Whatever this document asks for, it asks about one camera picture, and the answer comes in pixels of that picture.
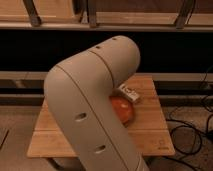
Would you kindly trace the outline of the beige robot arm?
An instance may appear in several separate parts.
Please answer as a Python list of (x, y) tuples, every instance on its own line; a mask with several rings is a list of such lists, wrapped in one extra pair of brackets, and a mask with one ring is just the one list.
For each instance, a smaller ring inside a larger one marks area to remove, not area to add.
[(49, 111), (86, 171), (149, 171), (109, 100), (139, 63), (135, 42), (115, 36), (59, 62), (46, 76)]

